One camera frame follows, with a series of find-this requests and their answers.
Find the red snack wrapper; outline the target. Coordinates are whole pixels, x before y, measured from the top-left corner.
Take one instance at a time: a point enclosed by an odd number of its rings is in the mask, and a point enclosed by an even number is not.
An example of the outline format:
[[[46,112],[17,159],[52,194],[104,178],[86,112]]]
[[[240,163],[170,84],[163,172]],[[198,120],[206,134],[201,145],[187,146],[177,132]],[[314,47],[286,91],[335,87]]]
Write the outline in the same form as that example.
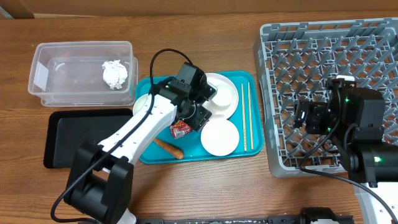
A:
[[[170,133],[174,139],[182,138],[191,131],[192,128],[182,120],[170,126]]]

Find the large white plate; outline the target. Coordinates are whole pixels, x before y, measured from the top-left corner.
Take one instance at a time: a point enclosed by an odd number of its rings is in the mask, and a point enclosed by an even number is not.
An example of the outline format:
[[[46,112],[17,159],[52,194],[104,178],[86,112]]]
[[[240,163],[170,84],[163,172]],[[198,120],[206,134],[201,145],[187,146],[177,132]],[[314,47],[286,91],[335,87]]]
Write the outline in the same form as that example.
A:
[[[203,107],[212,113],[210,119],[229,119],[239,104],[239,95],[235,84],[220,73],[206,73],[207,82],[216,87],[217,92]]]

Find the wooden chopstick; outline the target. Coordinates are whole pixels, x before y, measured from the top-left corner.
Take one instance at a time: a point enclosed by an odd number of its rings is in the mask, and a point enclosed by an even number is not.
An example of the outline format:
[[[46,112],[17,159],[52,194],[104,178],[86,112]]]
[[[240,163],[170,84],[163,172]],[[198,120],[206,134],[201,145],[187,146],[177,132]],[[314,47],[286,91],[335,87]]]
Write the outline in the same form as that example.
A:
[[[243,143],[244,151],[247,151],[247,134],[246,134],[246,107],[244,99],[244,85],[241,84],[241,103],[242,103],[242,115],[243,115]]]
[[[252,130],[252,103],[251,103],[251,86],[248,82],[248,106],[249,106],[249,131],[250,131],[250,144],[251,150],[254,149],[254,139],[253,139],[253,130]]]

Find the white tissue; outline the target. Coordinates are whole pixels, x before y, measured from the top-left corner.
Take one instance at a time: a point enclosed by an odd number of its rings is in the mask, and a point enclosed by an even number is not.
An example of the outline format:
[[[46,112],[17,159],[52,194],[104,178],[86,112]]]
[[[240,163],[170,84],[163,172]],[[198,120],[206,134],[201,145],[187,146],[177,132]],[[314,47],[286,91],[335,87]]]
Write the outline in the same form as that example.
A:
[[[102,68],[103,81],[111,90],[120,90],[128,77],[126,67],[120,63],[120,60],[113,60],[104,62]]]

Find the white paper cup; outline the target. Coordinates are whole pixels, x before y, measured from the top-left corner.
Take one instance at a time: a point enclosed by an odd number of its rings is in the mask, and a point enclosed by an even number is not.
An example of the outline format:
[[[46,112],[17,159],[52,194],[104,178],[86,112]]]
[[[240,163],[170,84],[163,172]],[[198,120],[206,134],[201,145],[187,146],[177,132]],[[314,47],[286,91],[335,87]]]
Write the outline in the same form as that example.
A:
[[[211,102],[218,108],[225,109],[233,102],[234,91],[227,84],[219,84],[216,86],[216,95],[212,98]]]

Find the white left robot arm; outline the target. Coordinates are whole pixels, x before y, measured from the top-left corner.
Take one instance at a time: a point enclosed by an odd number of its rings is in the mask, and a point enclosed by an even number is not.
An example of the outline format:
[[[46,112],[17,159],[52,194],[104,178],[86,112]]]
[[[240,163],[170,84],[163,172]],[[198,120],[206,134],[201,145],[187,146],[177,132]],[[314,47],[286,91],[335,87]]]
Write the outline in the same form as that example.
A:
[[[61,196],[86,215],[78,221],[137,223],[128,209],[136,162],[161,131],[179,120],[201,130],[211,116],[203,104],[216,92],[201,69],[185,62],[176,77],[152,83],[140,110],[114,134],[97,145],[82,144]]]

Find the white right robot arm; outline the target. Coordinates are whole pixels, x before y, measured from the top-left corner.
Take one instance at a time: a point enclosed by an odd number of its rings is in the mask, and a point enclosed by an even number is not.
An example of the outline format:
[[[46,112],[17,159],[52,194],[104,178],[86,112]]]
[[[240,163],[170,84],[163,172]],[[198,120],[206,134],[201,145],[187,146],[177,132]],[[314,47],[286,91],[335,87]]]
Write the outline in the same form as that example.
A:
[[[353,79],[337,76],[327,81],[329,102],[299,101],[294,127],[325,138],[304,159],[330,140],[341,156],[348,177],[311,170],[306,173],[342,180],[353,185],[365,223],[397,223],[397,146],[384,142],[382,93],[360,88]]]

